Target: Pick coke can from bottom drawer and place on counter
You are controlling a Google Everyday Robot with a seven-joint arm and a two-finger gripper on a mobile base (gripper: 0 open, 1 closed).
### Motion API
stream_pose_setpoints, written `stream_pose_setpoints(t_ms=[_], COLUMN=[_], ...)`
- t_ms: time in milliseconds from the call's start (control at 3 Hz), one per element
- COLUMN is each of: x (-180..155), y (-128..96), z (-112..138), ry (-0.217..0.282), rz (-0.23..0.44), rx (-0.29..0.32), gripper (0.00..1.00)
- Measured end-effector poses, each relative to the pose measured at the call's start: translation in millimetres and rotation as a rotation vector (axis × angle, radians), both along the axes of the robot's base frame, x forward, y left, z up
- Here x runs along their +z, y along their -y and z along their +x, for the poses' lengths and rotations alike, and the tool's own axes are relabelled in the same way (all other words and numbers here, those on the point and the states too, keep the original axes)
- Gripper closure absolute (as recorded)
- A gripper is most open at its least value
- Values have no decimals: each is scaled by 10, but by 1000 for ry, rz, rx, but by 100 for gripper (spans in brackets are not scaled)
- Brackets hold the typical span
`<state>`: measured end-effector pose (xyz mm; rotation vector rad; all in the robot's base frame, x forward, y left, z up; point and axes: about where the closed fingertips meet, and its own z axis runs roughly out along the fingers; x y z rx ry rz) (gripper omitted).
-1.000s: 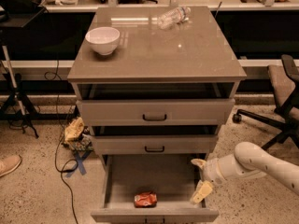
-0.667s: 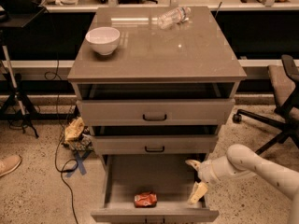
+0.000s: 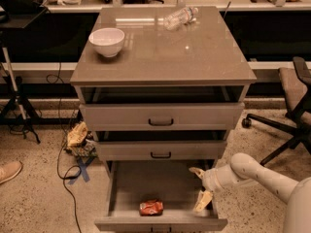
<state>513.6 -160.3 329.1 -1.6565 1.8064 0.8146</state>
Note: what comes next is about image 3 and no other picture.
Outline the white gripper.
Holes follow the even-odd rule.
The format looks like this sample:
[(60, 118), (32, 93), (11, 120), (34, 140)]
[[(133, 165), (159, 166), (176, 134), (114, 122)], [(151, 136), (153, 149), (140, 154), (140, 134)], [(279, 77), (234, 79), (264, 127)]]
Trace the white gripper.
[(190, 167), (189, 171), (196, 174), (202, 180), (203, 187), (207, 189), (204, 191), (200, 190), (198, 193), (197, 201), (193, 207), (196, 213), (202, 212), (212, 201), (212, 192), (220, 191), (227, 186), (236, 185), (242, 181), (229, 165), (206, 171), (197, 167)]

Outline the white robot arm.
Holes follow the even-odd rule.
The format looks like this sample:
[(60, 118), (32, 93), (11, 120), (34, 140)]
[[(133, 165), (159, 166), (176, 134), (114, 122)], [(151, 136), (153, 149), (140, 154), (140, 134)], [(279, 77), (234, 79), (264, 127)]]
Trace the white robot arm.
[(202, 181), (193, 210), (202, 212), (215, 192), (230, 185), (257, 182), (287, 205), (283, 233), (311, 233), (311, 178), (300, 182), (260, 165), (249, 154), (238, 152), (220, 168), (190, 167)]

